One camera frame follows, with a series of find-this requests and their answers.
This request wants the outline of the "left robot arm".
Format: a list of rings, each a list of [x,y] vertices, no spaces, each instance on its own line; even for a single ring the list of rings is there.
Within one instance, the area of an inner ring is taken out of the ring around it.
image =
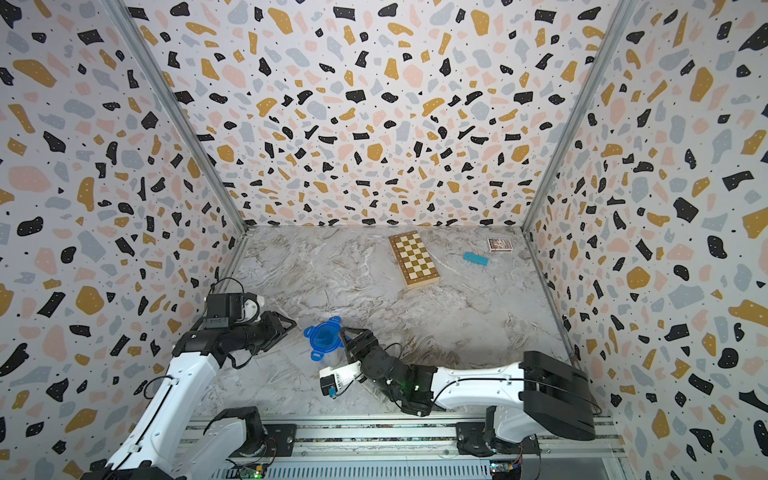
[[[275,459],[291,454],[289,428],[269,431],[255,406],[227,408],[184,453],[182,435],[205,390],[235,352],[256,355],[273,348],[296,322],[266,311],[249,321],[204,316],[177,342],[167,372],[136,427],[106,463],[86,479],[208,479],[241,458],[237,470],[266,473]]]

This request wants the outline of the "blue container lid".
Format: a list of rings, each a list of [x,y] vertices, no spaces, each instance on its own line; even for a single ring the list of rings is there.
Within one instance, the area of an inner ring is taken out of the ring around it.
[[[336,366],[342,361],[344,348],[340,336],[341,327],[341,318],[334,316],[303,331],[304,337],[310,343],[310,358],[314,362]]]

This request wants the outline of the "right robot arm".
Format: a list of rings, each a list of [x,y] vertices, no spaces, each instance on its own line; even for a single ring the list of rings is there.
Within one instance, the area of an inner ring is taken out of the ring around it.
[[[573,441],[593,441],[597,407],[585,372],[539,351],[520,362],[479,370],[406,364],[381,346],[372,331],[344,327],[340,333],[354,377],[371,381],[407,415],[427,417],[433,410],[484,407],[481,448],[548,432]]]

